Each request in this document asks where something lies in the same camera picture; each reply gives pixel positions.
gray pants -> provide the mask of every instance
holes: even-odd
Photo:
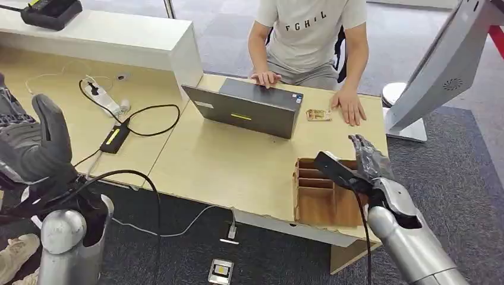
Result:
[[[325,90],[338,89],[338,72],[334,69],[334,61],[323,64],[309,72],[295,72],[271,55],[267,56],[269,71],[282,76],[282,83],[319,88]]]

black glove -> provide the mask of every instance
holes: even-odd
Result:
[[[70,136],[61,109],[42,94],[34,96],[31,103],[40,123],[26,114],[0,74],[0,173],[26,184],[73,169]]]
[[[394,180],[392,166],[388,157],[377,150],[362,135],[349,135],[354,143],[357,173],[368,181],[383,177]]]

white cable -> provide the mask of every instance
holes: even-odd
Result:
[[[91,76],[91,75],[87,75],[87,74],[86,74],[86,77],[85,77],[85,78],[83,78],[83,80],[88,79],[88,78],[89,78],[89,79],[91,79],[91,80],[93,80],[93,82],[94,82],[96,85],[98,85],[98,86],[99,86],[100,84],[98,84],[98,82],[96,81],[96,79],[95,79],[95,78],[106,78],[106,79],[108,79],[108,80],[109,80],[109,82],[110,82],[110,85],[109,85],[109,87],[108,87],[108,88],[104,88],[104,90],[105,90],[105,91],[110,91],[110,90],[112,89],[112,87],[114,86],[114,81],[113,81],[110,77],[107,77],[107,76]]]
[[[202,214],[203,214],[206,210],[208,210],[208,209],[210,209],[210,208],[214,208],[214,207],[217,207],[217,206],[215,206],[215,205],[211,205],[211,206],[208,206],[208,207],[206,207],[205,209],[203,209],[203,210],[202,210],[202,211],[201,211],[201,212],[200,212],[200,213],[196,216],[196,218],[194,218],[194,220],[193,220],[193,221],[189,224],[189,226],[187,226],[187,228],[185,228],[185,230],[184,230],[183,232],[181,232],[181,233],[176,233],[176,234],[173,234],[173,235],[161,235],[161,237],[162,237],[162,238],[169,238],[169,237],[170,237],[170,238],[172,238],[172,237],[174,237],[174,236],[181,236],[181,235],[183,235],[184,233],[186,233],[186,232],[187,232],[187,231],[188,231],[188,230],[189,230],[189,229],[193,226],[193,224],[196,222],[196,220],[198,220],[198,219],[199,219],[199,217],[200,217],[200,216],[201,216],[201,215],[202,215]],[[234,226],[234,225],[235,225],[235,223],[236,223],[235,211],[234,211],[233,209],[231,209],[231,212],[233,213],[233,224],[232,224],[232,225]],[[118,224],[122,225],[122,226],[132,227],[133,229],[139,230],[139,231],[141,231],[141,232],[148,233],[148,234],[151,234],[151,235],[153,235],[153,236],[157,236],[157,234],[156,234],[155,232],[151,232],[151,231],[149,231],[149,230],[142,229],[141,227],[137,227],[137,226],[135,226],[134,224],[123,223],[123,222],[119,221],[119,220],[118,220],[118,219],[116,219],[116,218],[112,218],[112,220],[113,220],[114,222],[116,222],[116,223],[118,223]]]
[[[28,92],[31,94],[31,95],[34,95],[33,94],[33,90],[30,88],[30,85],[29,85],[29,82],[32,81],[32,80],[35,80],[35,79],[38,79],[38,78],[41,78],[41,77],[45,77],[45,76],[60,76],[60,75],[63,75],[65,74],[65,71],[66,69],[72,65],[73,63],[75,62],[78,62],[79,64],[82,64],[83,66],[85,66],[87,68],[87,71],[84,72],[84,74],[86,74],[86,77],[89,77],[91,78],[95,83],[96,83],[96,80],[94,78],[107,78],[109,81],[110,81],[110,86],[108,89],[106,89],[106,91],[109,91],[113,85],[114,85],[114,81],[112,79],[110,79],[109,77],[106,77],[106,76],[95,76],[95,77],[91,77],[89,76],[88,74],[91,73],[91,68],[89,67],[89,65],[83,61],[71,61],[69,63],[67,63],[65,66],[63,66],[63,68],[61,68],[61,72],[60,73],[57,73],[57,74],[54,74],[54,73],[49,73],[49,74],[40,74],[40,75],[37,75],[35,77],[31,77],[29,78],[28,80],[26,80],[24,82],[24,85],[26,86],[26,89],[28,90]]]
[[[87,173],[86,173],[86,180],[89,180],[89,175],[91,174],[91,172],[93,171],[93,169],[96,167],[96,165],[98,164],[98,161],[100,160],[100,158],[102,157],[102,154],[103,152],[102,151],[98,151],[98,156],[93,160],[93,163],[91,164],[91,166],[89,167],[89,169],[87,170]]]

printed text on t-shirt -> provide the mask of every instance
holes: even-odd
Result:
[[[326,14],[324,14],[324,11],[321,11],[321,12],[320,12],[320,18],[324,19],[325,17],[327,17],[327,15],[326,15]],[[317,21],[317,17],[314,17],[314,18],[313,18],[313,21],[314,21],[314,22],[316,22],[316,21]],[[310,19],[305,20],[305,22],[304,22],[304,28],[306,29],[306,28],[309,28],[309,27],[310,27]],[[290,29],[290,28],[291,28],[291,26],[290,26],[290,25],[285,26],[285,29],[286,29],[287,31],[289,31],[289,29]],[[299,22],[297,22],[297,23],[295,23],[295,24],[294,24],[294,29],[295,29],[296,31],[301,30],[301,25],[300,25],[300,23],[299,23]]]

table surface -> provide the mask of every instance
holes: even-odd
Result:
[[[88,65],[91,71],[81,62]],[[27,91],[25,81],[40,74],[59,74],[64,66],[67,66],[64,74],[31,80],[30,87],[34,93],[48,95],[63,110],[70,133],[74,164],[100,147],[115,122],[80,93],[78,81],[84,78],[87,72],[92,76],[107,76],[113,79],[118,74],[129,74],[126,81],[114,80],[114,86],[109,92],[118,103],[122,99],[130,101],[129,113],[159,104],[176,104],[183,110],[187,104],[182,100],[173,72],[170,71],[76,60],[0,47],[0,72],[5,74],[6,84],[12,93],[35,118],[37,116],[31,104],[32,95]],[[103,78],[97,78],[97,81],[104,88],[110,83]],[[151,109],[136,116],[130,127],[142,133],[157,132],[169,127],[176,117],[174,108]],[[103,154],[92,175],[97,176],[118,169],[135,169],[148,174],[170,133],[155,137],[130,134],[118,154]],[[79,165],[77,170],[86,173],[91,163],[92,160],[88,160]],[[144,182],[144,179],[133,175],[116,175],[110,180],[134,186],[142,186]]]
[[[226,77],[204,75],[198,87],[218,91]],[[160,192],[235,208],[284,221],[294,221],[292,174],[299,157],[329,150],[355,159],[349,134],[361,134],[387,155],[382,101],[361,95],[368,120],[351,127],[339,112],[331,122],[308,122],[308,109],[327,109],[333,92],[277,85],[304,94],[294,136],[285,140],[204,119],[189,103],[163,148],[150,177]],[[364,237],[363,227],[325,229]]]

